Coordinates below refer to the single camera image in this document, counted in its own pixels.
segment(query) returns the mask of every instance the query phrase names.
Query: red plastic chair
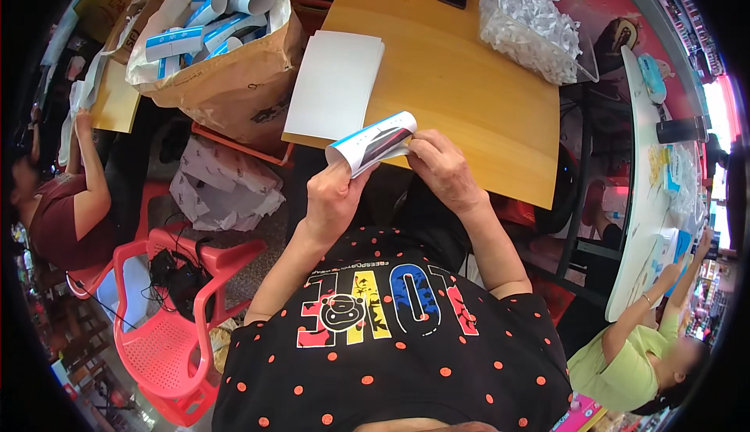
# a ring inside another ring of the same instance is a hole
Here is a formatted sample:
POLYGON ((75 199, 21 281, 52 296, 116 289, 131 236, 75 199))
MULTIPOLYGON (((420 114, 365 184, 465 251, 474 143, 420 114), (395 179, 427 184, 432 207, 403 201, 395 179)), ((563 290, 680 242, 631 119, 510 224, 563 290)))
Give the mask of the red plastic chair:
MULTIPOLYGON (((138 221, 138 230, 136 230, 136 240, 145 239, 148 236, 148 203, 157 196, 163 196, 170 193, 170 184, 166 182, 146 182, 143 185, 143 198, 141 199, 140 219, 138 221)), ((101 281, 112 270, 112 262, 108 264, 97 265, 91 268, 80 269, 79 271, 68 271, 65 279, 70 287, 70 292, 78 298, 86 299, 93 294, 101 281)))
POLYGON ((148 239, 121 245, 115 249, 113 258, 115 279, 120 304, 115 318, 115 346, 128 373, 138 382, 146 398, 167 420, 177 425, 190 427, 216 401, 218 387, 206 380, 213 362, 213 351, 209 330, 237 315, 250 304, 250 300, 226 310, 224 285, 240 269, 266 250, 266 242, 253 240, 234 248, 220 249, 202 247, 200 263, 213 279, 195 297, 193 313, 196 322, 186 320, 174 311, 174 305, 166 298, 163 307, 143 326, 124 332, 122 317, 127 310, 127 295, 122 265, 127 258, 147 254, 149 259, 164 248, 189 257, 198 264, 195 241, 177 236, 163 229, 154 229, 148 239), (211 323, 205 321, 205 303, 216 294, 211 323), (200 348, 200 363, 191 362, 191 353, 200 348))

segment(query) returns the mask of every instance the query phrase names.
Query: brown paper bag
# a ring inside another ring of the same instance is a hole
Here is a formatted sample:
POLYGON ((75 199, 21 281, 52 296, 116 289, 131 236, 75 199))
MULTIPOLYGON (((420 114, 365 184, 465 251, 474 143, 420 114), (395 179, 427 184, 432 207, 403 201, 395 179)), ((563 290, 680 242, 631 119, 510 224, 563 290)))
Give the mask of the brown paper bag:
POLYGON ((182 26, 189 1, 165 0, 148 21, 128 62, 127 81, 159 107, 178 107, 239 143, 275 152, 302 62, 302 25, 289 0, 277 0, 271 9, 272 32, 265 37, 155 80, 157 62, 145 61, 145 39, 182 26))

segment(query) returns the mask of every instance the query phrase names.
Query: shredded paper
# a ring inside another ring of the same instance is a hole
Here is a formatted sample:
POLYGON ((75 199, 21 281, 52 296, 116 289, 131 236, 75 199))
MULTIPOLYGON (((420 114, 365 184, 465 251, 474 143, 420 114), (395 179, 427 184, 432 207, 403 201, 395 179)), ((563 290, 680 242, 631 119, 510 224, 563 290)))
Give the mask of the shredded paper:
POLYGON ((557 1, 479 0, 479 37, 549 82, 575 83, 580 22, 561 14, 557 1))

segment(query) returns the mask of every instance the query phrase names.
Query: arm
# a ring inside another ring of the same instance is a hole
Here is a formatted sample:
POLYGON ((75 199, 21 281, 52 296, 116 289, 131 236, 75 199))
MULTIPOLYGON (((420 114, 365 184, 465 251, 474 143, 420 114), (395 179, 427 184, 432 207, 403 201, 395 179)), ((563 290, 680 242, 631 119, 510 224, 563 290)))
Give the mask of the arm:
POLYGON ((34 123, 34 136, 32 139, 32 162, 39 162, 39 123, 34 123))
POLYGON ((700 237, 700 243, 698 243, 698 248, 695 250, 695 257, 690 262, 685 274, 680 277, 680 282, 674 287, 669 300, 667 300, 667 306, 664 307, 664 315, 662 316, 663 320, 666 319, 667 316, 680 313, 682 305, 685 303, 685 299, 688 296, 688 291, 695 280, 695 275, 698 274, 698 269, 700 268, 700 265, 703 264, 706 253, 708 253, 708 249, 711 246, 712 237, 713 231, 709 228, 707 228, 700 237))
POLYGON ((29 123, 29 129, 33 130, 32 136, 32 163, 39 162, 39 121, 42 118, 41 110, 34 105, 32 107, 32 122, 29 123))
POLYGON ((497 220, 489 199, 472 212, 458 217, 469 234, 484 287, 498 299, 530 293, 531 282, 526 269, 513 242, 497 220))
POLYGON ((91 138, 91 115, 80 109, 75 124, 79 138, 83 165, 86 168, 86 191, 73 196, 73 217, 76 223, 76 238, 86 236, 109 211, 110 198, 104 168, 91 138))
POLYGON ((487 290, 496 298, 530 293, 526 269, 461 150, 437 130, 420 130, 409 143, 409 151, 412 169, 464 224, 487 290))
POLYGON ((614 361, 617 354, 623 349, 625 341, 628 336, 643 320, 643 317, 651 310, 651 302, 657 300, 663 296, 670 287, 674 285, 674 281, 680 274, 680 266, 677 264, 667 265, 666 268, 661 272, 661 277, 648 289, 645 297, 638 297, 638 300, 633 302, 629 307, 625 308, 625 311, 620 315, 620 318, 607 328, 607 331, 602 335, 602 351, 605 355, 605 362, 607 365, 614 361))
POLYGON ((65 172, 71 175, 77 175, 81 173, 81 149, 78 144, 78 136, 76 135, 76 128, 70 130, 70 146, 68 147, 68 165, 65 167, 65 172))
POLYGON ((245 315, 245 324, 268 320, 301 287, 354 218, 362 188, 377 168, 371 166, 355 179, 339 162, 307 183, 307 216, 294 231, 281 257, 268 272, 245 315))

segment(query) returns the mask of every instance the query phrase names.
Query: stack of white paper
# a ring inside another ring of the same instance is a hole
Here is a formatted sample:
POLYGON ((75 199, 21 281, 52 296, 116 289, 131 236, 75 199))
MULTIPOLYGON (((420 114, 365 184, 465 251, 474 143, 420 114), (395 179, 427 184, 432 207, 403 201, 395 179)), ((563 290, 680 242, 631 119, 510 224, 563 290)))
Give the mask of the stack of white paper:
POLYGON ((318 30, 307 43, 284 132, 339 140, 361 129, 385 48, 378 37, 318 30))

